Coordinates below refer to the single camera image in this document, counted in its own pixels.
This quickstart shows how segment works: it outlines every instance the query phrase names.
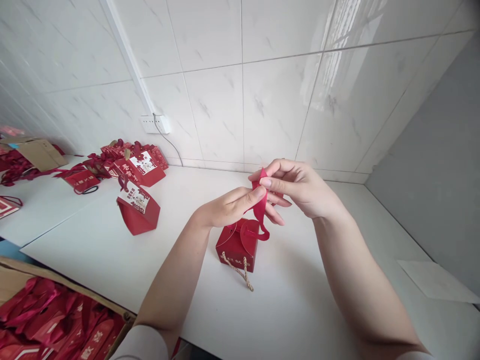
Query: fingernail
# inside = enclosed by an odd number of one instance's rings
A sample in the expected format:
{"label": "fingernail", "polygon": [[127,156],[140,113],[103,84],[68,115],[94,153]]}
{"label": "fingernail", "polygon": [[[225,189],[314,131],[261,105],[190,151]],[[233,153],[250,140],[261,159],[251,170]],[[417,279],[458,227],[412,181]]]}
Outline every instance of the fingernail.
{"label": "fingernail", "polygon": [[261,178],[260,179],[260,185],[263,185],[264,187],[266,187],[268,189],[269,187],[272,186],[272,180],[270,180],[269,178],[266,178],[266,177]]}
{"label": "fingernail", "polygon": [[253,194],[255,195],[255,197],[257,198],[263,198],[265,196],[265,191],[264,191],[264,187],[257,187],[254,191],[253,191]]}

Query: wrist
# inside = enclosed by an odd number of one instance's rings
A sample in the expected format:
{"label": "wrist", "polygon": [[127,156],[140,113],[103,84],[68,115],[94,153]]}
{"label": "wrist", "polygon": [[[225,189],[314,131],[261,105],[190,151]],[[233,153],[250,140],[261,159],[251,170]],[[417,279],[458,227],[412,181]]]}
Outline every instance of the wrist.
{"label": "wrist", "polygon": [[205,215],[203,206],[200,206],[197,210],[193,212],[188,222],[195,227],[202,228],[208,231],[210,231],[213,227],[208,221],[207,216]]}

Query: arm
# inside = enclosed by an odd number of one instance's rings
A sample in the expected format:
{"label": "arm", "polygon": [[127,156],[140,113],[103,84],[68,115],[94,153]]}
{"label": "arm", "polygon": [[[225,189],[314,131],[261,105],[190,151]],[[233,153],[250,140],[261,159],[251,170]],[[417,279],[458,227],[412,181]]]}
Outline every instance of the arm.
{"label": "arm", "polygon": [[[328,283],[361,354],[368,359],[396,359],[409,351],[428,353],[337,195],[307,164],[277,159],[265,171],[269,177],[260,184],[289,195],[312,219]],[[273,208],[267,212],[278,217]]]}
{"label": "arm", "polygon": [[240,220],[265,192],[263,186],[254,191],[239,187],[198,208],[153,279],[134,326],[157,329],[165,340],[169,358],[197,287],[210,230]]}

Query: gray wall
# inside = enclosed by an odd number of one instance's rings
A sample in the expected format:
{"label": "gray wall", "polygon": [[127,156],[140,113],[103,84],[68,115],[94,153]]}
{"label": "gray wall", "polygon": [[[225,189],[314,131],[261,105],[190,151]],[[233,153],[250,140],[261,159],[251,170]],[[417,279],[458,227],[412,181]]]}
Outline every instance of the gray wall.
{"label": "gray wall", "polygon": [[480,296],[480,33],[365,184],[430,257]]}

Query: white paper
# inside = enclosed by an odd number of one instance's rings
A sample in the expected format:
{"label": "white paper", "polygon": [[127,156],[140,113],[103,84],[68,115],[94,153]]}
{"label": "white paper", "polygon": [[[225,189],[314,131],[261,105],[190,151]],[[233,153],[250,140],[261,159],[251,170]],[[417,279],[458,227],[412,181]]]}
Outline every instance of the white paper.
{"label": "white paper", "polygon": [[397,260],[418,288],[431,299],[480,304],[480,298],[433,261]]}

